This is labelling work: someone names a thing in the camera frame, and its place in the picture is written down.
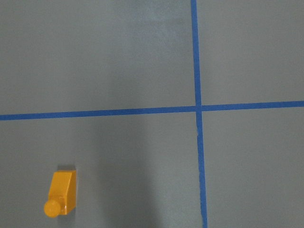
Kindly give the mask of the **orange trapezoid block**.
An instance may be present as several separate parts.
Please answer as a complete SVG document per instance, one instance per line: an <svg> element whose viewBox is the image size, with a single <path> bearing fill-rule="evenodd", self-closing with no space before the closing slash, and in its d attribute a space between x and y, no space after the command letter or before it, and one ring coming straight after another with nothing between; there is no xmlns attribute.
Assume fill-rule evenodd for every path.
<svg viewBox="0 0 304 228"><path fill-rule="evenodd" d="M44 213L50 218L68 215L76 208L76 170L54 172Z"/></svg>

